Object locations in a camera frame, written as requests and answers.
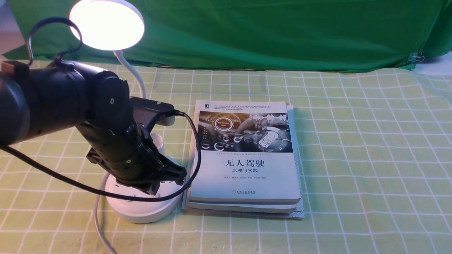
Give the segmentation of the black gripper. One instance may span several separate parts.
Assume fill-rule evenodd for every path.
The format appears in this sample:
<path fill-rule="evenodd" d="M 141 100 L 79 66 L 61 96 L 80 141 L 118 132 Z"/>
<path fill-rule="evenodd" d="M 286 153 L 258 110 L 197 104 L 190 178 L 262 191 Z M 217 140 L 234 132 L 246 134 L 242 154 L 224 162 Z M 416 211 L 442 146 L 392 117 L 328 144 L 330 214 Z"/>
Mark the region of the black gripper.
<path fill-rule="evenodd" d="M 142 125 L 132 122 L 119 134 L 88 123 L 76 129 L 91 146 L 88 160 L 103 167 L 119 184 L 143 187 L 149 195 L 171 195 L 183 187 L 186 169 L 161 154 Z"/>

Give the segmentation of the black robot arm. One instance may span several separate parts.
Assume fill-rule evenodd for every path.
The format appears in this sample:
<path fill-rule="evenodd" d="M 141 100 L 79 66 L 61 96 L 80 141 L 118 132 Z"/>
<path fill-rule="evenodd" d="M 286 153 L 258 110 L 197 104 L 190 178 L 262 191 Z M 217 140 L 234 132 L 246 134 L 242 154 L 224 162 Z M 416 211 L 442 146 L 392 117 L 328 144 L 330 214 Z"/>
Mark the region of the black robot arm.
<path fill-rule="evenodd" d="M 31 69 L 5 61 L 1 71 L 1 149 L 75 127 L 91 146 L 86 158 L 118 184 L 146 194 L 160 184 L 181 186 L 187 175 L 158 151 L 150 132 L 169 126 L 176 115 L 169 103 L 132 97 L 127 81 L 90 65 L 67 62 Z"/>

